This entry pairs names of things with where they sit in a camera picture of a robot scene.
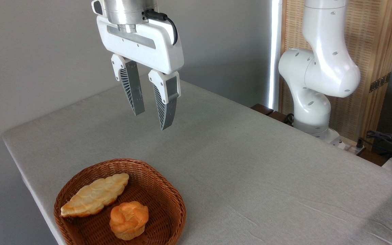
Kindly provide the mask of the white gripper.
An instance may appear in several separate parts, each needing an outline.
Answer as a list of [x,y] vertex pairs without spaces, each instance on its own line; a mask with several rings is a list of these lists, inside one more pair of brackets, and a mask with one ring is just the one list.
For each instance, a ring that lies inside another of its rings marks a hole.
[[173,26],[168,21],[148,20],[136,25],[135,33],[124,33],[117,25],[97,16],[100,37],[111,57],[115,79],[121,83],[135,116],[145,111],[137,63],[151,69],[161,130],[173,123],[181,96],[179,71],[184,65],[181,40],[175,45]]

